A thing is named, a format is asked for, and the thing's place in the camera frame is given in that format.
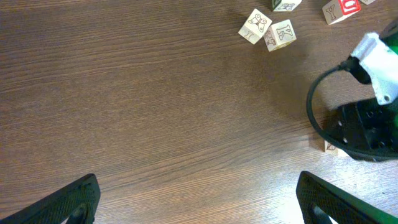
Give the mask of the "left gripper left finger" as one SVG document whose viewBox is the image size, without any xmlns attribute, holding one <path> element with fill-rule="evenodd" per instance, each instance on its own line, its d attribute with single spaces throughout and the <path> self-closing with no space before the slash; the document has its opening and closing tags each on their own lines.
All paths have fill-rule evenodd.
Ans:
<svg viewBox="0 0 398 224">
<path fill-rule="evenodd" d="M 56 192 L 1 220 L 1 223 L 92 224 L 100 201 L 94 174 L 86 174 Z"/>
</svg>

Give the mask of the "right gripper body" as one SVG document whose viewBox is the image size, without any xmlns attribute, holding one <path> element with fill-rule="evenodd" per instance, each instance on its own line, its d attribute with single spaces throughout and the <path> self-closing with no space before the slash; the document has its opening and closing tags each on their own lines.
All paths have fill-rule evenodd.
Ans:
<svg viewBox="0 0 398 224">
<path fill-rule="evenodd" d="M 339 106 L 326 122 L 326 132 L 358 161 L 397 159 L 397 101 L 379 105 L 376 99 Z"/>
</svg>

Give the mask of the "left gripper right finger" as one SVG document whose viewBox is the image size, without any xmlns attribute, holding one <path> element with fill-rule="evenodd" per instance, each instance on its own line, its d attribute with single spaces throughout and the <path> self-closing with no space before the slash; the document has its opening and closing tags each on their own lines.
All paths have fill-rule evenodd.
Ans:
<svg viewBox="0 0 398 224">
<path fill-rule="evenodd" d="M 296 196 L 304 223 L 397 223 L 394 217 L 308 171 L 300 173 Z"/>
</svg>

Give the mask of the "wooden block red bottom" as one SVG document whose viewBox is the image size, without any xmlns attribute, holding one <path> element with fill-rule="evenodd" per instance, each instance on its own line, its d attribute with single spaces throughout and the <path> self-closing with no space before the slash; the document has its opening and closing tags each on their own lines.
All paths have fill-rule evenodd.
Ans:
<svg viewBox="0 0 398 224">
<path fill-rule="evenodd" d="M 347 157 L 348 154 L 340 148 L 332 145 L 330 142 L 324 140 L 324 152 L 332 156 Z"/>
</svg>

